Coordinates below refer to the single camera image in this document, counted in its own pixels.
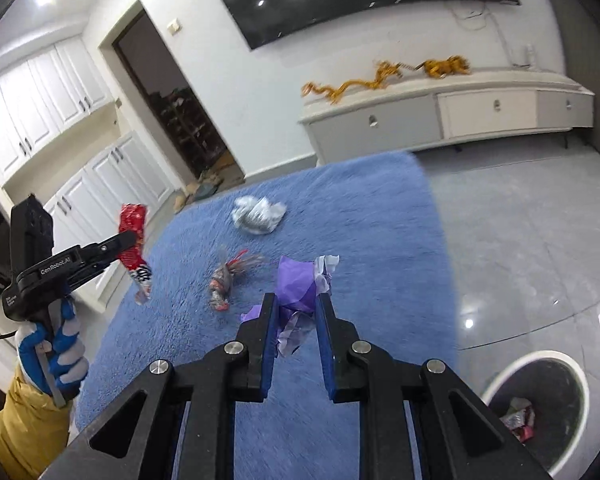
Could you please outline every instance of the yellow jacket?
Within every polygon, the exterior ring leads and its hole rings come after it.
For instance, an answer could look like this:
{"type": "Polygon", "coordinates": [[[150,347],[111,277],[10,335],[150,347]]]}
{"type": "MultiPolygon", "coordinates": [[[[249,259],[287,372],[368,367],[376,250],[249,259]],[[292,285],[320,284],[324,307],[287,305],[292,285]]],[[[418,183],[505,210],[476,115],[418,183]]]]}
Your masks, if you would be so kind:
{"type": "Polygon", "coordinates": [[[18,366],[0,412],[0,464],[10,480],[34,480],[66,447],[70,403],[53,399],[25,382],[18,366]]]}

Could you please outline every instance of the glove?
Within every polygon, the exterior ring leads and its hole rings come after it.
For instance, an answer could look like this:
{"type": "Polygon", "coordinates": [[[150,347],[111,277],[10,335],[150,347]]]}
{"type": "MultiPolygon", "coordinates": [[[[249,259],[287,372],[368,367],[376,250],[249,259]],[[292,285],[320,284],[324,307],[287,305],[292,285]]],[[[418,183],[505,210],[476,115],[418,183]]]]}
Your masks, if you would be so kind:
{"type": "Polygon", "coordinates": [[[18,360],[25,380],[49,396],[52,393],[38,361],[37,345],[42,344],[45,352],[54,352],[53,357],[49,359],[49,371],[60,392],[77,395],[80,384],[89,371],[89,362],[84,357],[84,344],[78,338],[80,323],[71,298],[62,299],[61,315],[62,325],[53,342],[49,341],[46,329],[41,323],[24,322],[15,335],[18,360]]]}

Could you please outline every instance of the screw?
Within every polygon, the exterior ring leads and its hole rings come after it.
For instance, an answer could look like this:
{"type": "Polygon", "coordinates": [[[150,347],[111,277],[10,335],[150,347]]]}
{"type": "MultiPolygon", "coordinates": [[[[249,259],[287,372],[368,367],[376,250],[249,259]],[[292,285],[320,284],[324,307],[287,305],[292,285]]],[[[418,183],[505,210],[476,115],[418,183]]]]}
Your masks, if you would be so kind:
{"type": "Polygon", "coordinates": [[[427,370],[432,374],[441,374],[445,369],[446,366],[440,359],[430,359],[427,361],[427,370]]]}
{"type": "Polygon", "coordinates": [[[229,341],[224,345],[224,351],[227,354],[235,355],[244,350],[244,345],[240,341],[229,341]]]}
{"type": "Polygon", "coordinates": [[[351,349],[356,354],[368,354],[371,352],[371,344],[366,341],[355,341],[353,345],[351,345],[351,349]]]}
{"type": "Polygon", "coordinates": [[[149,371],[152,374],[160,375],[165,373],[169,369],[169,363],[164,359],[156,359],[149,365],[149,371]]]}

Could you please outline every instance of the golden tiger figurine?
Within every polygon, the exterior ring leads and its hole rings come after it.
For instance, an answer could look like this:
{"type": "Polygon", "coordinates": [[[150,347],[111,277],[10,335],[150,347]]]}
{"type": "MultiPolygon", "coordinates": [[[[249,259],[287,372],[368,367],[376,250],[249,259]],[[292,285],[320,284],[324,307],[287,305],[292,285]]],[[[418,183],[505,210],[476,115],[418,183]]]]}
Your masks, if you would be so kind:
{"type": "Polygon", "coordinates": [[[438,61],[435,59],[427,59],[418,66],[411,66],[404,63],[392,64],[389,61],[381,61],[378,63],[376,70],[376,78],[373,81],[365,81],[363,79],[350,79],[345,81],[340,88],[335,89],[333,86],[319,86],[316,83],[309,82],[302,86],[302,97],[306,97],[311,92],[315,94],[326,94],[325,97],[331,101],[331,104],[336,104],[346,92],[347,88],[353,85],[364,86],[371,90],[386,88],[385,80],[391,76],[398,78],[402,77],[401,68],[407,70],[419,70],[424,67],[425,73],[429,77],[440,79],[448,74],[470,74],[469,62],[462,56],[451,56],[449,59],[438,61]]]}

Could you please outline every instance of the fluffy blue carpet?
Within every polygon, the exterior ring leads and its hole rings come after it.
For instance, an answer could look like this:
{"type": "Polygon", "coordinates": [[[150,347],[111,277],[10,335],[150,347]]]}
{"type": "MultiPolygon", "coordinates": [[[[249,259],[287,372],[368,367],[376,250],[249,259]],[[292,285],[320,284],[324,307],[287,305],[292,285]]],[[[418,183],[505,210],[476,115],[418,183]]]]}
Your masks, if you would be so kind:
{"type": "MultiPolygon", "coordinates": [[[[455,305],[445,240],[429,186],[413,156],[388,153],[295,173],[184,210],[165,229],[149,263],[151,301],[126,294],[91,365],[77,405],[84,428],[156,358],[201,358],[231,340],[240,314],[276,283],[282,254],[313,260],[339,254],[332,283],[336,314],[395,358],[456,362],[455,305]],[[238,231],[237,196],[267,196],[288,206],[269,235],[238,231]],[[270,264],[235,283],[228,312],[208,307],[218,248],[265,255],[270,264]]],[[[278,358],[269,398],[238,404],[235,477],[306,480],[358,477],[358,406],[329,402],[315,335],[278,358]]]]}

